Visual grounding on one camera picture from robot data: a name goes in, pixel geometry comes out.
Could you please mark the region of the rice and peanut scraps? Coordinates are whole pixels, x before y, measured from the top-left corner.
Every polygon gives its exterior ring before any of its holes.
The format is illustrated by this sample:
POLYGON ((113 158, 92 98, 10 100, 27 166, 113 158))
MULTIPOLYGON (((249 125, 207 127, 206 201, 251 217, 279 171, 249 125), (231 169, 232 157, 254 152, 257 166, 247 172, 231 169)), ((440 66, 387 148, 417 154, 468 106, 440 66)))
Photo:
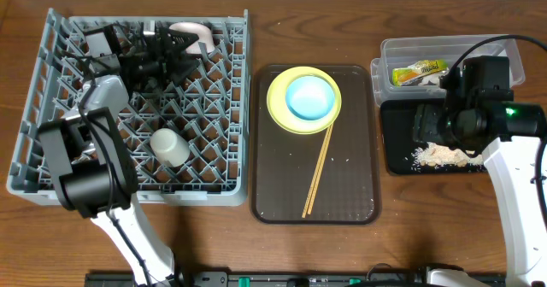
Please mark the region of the rice and peanut scraps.
POLYGON ((482 155, 471 157, 468 152, 459 149, 428 143, 425 148, 417 148, 412 153, 414 164, 420 167, 466 167, 482 166, 482 155))

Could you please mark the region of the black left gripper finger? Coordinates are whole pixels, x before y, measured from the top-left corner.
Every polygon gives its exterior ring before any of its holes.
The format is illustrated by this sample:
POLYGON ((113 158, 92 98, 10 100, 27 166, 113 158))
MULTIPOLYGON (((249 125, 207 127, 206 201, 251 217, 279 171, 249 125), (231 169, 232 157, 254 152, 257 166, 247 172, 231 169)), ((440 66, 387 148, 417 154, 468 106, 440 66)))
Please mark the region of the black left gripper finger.
POLYGON ((180 85, 198 67, 198 59, 174 61, 168 64, 168 78, 175 85, 180 85))
POLYGON ((162 27, 160 29, 160 41, 166 53, 179 54, 196 43, 198 36, 195 33, 175 31, 162 27))

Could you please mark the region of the orange green snack wrapper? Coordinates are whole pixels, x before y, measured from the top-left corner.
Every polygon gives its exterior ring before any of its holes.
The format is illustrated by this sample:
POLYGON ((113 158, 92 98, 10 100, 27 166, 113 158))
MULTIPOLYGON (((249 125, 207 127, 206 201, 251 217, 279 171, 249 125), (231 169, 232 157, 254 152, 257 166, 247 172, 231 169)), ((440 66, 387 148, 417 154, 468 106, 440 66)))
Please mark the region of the orange green snack wrapper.
POLYGON ((423 60, 407 67, 393 69, 391 78, 395 86, 418 86, 421 77, 439 72, 447 74, 448 71, 448 63, 444 60, 423 60))

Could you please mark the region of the grey plastic dishwasher rack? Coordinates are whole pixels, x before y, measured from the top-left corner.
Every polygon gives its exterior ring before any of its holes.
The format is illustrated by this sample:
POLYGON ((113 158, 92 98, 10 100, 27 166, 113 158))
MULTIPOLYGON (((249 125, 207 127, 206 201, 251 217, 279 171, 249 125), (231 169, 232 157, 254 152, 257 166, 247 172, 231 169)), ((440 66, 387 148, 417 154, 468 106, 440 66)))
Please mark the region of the grey plastic dishwasher rack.
MULTIPOLYGON (((6 180, 7 191, 38 205, 57 204, 38 127, 61 117, 77 102, 81 73, 60 51, 87 51, 84 33, 116 24, 129 45, 144 17, 72 16, 50 10, 17 133, 6 180)), ((138 175, 142 203, 177 206, 238 206, 247 196, 246 163, 250 102, 250 23, 247 16, 203 17, 215 50, 198 56, 199 65, 180 85, 169 82, 136 92, 118 117, 121 136, 138 175), (152 134, 168 128, 190 147, 179 167, 166 167, 150 147, 152 134)))

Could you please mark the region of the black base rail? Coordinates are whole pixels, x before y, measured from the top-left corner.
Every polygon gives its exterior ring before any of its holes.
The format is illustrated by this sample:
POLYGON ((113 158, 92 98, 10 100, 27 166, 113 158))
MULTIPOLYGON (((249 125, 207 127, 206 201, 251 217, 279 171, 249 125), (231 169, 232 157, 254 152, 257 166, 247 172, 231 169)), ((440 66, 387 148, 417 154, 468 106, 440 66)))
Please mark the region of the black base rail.
MULTIPOLYGON (((191 286, 199 287, 282 287, 282 286, 346 286, 361 282, 394 281, 402 282, 423 280, 416 272, 395 269, 373 270, 364 275, 309 275, 303 274, 228 274, 226 272, 200 272, 191 279, 191 286)), ((87 273, 85 287, 123 287, 134 286, 133 276, 128 273, 87 273)))

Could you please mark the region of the black waste tray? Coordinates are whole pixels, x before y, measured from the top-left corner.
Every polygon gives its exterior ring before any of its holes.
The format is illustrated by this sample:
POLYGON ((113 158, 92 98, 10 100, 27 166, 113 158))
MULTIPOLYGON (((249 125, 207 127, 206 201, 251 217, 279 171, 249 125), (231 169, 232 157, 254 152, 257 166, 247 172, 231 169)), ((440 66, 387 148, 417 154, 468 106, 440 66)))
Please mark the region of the black waste tray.
POLYGON ((428 103, 441 107, 442 99, 388 100, 380 105, 380 122, 385 146, 387 170, 394 175, 485 173, 480 164, 456 164, 429 166, 421 165, 416 156, 427 144, 416 143, 412 138, 417 107, 428 103))

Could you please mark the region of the brown serving tray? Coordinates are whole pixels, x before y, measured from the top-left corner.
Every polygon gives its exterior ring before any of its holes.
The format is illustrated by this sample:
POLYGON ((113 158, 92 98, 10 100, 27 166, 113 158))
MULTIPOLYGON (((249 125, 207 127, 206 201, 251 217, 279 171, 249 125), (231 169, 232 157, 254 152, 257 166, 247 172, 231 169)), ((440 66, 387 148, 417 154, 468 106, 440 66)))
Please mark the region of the brown serving tray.
POLYGON ((276 225, 366 225, 381 210, 379 160, 370 75, 359 66, 327 65, 341 90, 342 107, 312 201, 303 214, 325 134, 298 135, 278 126, 268 112, 266 96, 284 65, 268 65, 257 75, 252 168, 253 214, 276 225))

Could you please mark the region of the pink bowl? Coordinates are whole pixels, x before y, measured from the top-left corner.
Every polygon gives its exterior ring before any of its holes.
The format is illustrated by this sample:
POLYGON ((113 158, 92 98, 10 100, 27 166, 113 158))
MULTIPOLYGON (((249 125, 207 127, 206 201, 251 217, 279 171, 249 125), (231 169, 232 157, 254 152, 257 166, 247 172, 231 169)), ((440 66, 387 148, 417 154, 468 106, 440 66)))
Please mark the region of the pink bowl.
POLYGON ((198 40, 185 50, 188 55, 200 55, 202 53, 200 44, 205 45, 207 54, 215 50, 213 33, 208 26, 196 22, 177 22, 173 23, 169 28, 178 32, 193 33, 198 36, 198 40))

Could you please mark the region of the clear plastic bin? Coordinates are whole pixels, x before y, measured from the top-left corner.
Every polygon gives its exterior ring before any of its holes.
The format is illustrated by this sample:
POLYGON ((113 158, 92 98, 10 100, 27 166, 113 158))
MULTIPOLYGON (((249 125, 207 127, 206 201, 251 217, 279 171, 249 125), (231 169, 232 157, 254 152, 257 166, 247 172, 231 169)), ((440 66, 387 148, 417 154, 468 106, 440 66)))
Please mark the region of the clear plastic bin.
MULTIPOLYGON (((490 34, 483 34, 384 40, 380 46, 380 57, 373 59, 370 65, 375 103, 379 106, 388 100, 445 97, 445 90, 436 86, 395 86, 391 78, 392 70, 423 60, 444 60, 451 66, 466 50, 490 37, 490 34)), ((475 49, 470 56, 507 56, 510 84, 521 85, 526 80, 520 52, 513 39, 485 44, 475 49)))

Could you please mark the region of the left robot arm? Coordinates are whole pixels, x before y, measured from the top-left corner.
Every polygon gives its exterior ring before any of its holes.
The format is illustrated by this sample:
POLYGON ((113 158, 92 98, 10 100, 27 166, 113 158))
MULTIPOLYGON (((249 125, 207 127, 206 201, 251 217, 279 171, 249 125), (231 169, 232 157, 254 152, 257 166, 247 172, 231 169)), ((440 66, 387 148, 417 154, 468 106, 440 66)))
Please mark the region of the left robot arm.
POLYGON ((198 35, 141 23, 123 47, 115 25, 84 34, 87 53, 60 51, 75 62, 82 88, 74 106, 38 128, 60 204, 105 232, 133 271, 136 286, 189 286, 192 277, 156 234, 138 197, 138 175, 116 119, 150 79, 180 81, 197 66, 186 49, 198 35))

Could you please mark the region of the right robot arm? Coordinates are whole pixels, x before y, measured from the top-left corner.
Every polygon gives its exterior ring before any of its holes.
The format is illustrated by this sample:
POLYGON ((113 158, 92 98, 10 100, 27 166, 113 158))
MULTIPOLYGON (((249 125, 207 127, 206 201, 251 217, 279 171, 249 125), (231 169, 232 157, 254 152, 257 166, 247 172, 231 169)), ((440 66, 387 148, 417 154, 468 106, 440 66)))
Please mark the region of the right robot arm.
POLYGON ((417 143, 482 156, 502 221, 508 286, 546 284, 546 115, 514 100, 506 56, 460 58, 441 78, 440 106, 421 104, 417 143))

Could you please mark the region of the white wrapper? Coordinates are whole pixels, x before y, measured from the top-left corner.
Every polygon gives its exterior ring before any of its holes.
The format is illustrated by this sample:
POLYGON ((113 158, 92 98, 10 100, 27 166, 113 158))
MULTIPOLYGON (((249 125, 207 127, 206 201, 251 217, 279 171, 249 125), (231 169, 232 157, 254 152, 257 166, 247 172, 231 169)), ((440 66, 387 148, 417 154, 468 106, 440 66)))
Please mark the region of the white wrapper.
POLYGON ((444 72, 439 73, 432 73, 429 75, 426 75, 424 77, 421 77, 420 81, 418 82, 418 86, 440 86, 440 79, 445 76, 444 72))

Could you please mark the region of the yellow round plate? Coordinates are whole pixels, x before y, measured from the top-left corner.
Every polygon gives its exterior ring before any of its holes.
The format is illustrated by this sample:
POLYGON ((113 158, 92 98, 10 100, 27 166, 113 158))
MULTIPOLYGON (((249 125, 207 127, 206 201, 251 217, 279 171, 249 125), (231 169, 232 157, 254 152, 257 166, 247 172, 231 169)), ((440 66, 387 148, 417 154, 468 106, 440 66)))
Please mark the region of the yellow round plate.
POLYGON ((288 132, 302 135, 314 134, 328 128, 338 117, 342 107, 341 90, 335 80, 319 68, 306 66, 290 67, 275 77, 268 87, 267 106, 272 119, 288 132), (303 76, 316 76, 322 78, 334 90, 334 106, 328 115, 319 120, 300 119, 287 108, 285 102, 287 87, 295 79, 303 76))

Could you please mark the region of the light blue bowl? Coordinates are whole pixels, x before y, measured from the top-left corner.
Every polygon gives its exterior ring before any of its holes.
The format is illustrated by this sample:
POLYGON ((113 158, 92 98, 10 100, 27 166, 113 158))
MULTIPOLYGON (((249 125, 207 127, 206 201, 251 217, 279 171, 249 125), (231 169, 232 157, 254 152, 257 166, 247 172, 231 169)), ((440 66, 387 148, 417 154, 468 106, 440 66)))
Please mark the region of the light blue bowl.
POLYGON ((303 120, 319 120, 334 106, 334 90, 322 78, 303 76, 289 84, 285 93, 287 108, 303 120))

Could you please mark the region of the translucent white cup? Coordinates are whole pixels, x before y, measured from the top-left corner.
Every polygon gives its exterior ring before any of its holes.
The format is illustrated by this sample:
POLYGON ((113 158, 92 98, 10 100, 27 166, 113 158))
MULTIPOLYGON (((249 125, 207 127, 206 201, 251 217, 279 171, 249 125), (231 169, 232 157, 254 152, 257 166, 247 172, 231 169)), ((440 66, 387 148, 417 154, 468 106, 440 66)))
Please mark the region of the translucent white cup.
POLYGON ((190 157, 189 144, 175 131, 162 128, 150 138, 150 147, 156 159, 166 167, 179 167, 190 157))

